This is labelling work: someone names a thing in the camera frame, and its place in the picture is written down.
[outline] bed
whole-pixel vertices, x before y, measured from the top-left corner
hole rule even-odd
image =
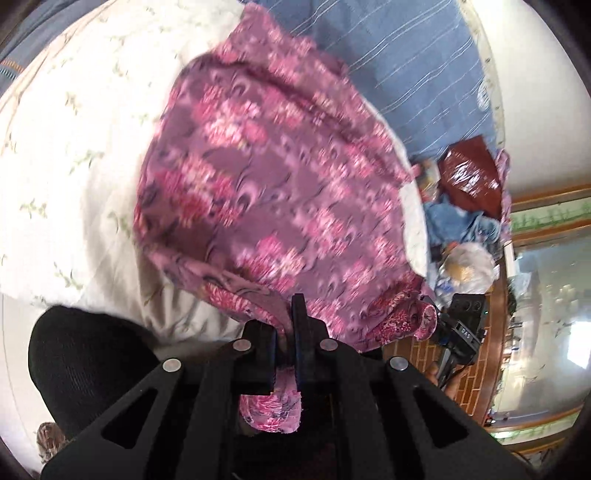
[[[165,345],[185,342],[203,350],[240,334],[240,324],[176,289],[144,259],[131,226],[139,168],[174,79],[190,59],[227,37],[242,8],[234,0],[135,0],[131,6],[111,0],[59,34],[0,99],[0,224],[6,232],[0,237],[6,358],[0,388],[2,398],[12,399],[0,436],[30,471],[40,467],[34,430],[50,418],[28,379],[24,352],[48,305],[127,318]],[[492,59],[486,37],[474,27],[478,16],[467,6],[462,10],[466,18],[473,15],[468,24],[477,57]],[[149,61],[138,54],[147,51]],[[472,93],[482,111],[491,112],[492,145],[500,147],[496,71],[492,60],[483,64]],[[391,136],[410,169],[403,142]],[[400,196],[405,253],[425,276],[427,236],[417,185],[404,186]]]

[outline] clutter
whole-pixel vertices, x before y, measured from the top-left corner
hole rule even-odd
[[[452,204],[467,212],[483,211],[501,220],[502,187],[495,162],[482,137],[452,145],[439,162],[440,187]]]

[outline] wooden floor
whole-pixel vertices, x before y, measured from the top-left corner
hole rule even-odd
[[[489,296],[490,309],[486,319],[487,335],[478,361],[469,367],[462,378],[456,402],[476,422],[484,425],[486,412],[492,401],[501,369],[502,351],[507,328],[506,279],[503,275],[494,285]],[[430,342],[417,342],[413,338],[399,340],[384,347],[384,354],[407,358],[418,370],[424,372],[439,357],[440,347]]]

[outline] black fabric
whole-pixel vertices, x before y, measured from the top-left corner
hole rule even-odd
[[[52,307],[29,342],[29,372],[49,412],[74,438],[158,365],[137,326]]]
[[[20,23],[40,3],[40,0],[3,0],[0,3],[0,51],[10,41]]]

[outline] pink floral fabric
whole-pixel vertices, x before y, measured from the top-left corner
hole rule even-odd
[[[511,195],[506,186],[507,177],[511,168],[511,158],[507,150],[501,149],[495,158],[496,170],[499,173],[499,181],[503,188],[501,196],[501,243],[504,244],[511,240]]]
[[[299,425],[294,293],[360,351],[436,326],[404,255],[409,175],[345,72],[247,5],[178,77],[139,181],[134,230],[151,261],[233,318],[277,328],[287,361],[275,393],[240,406],[268,432]]]

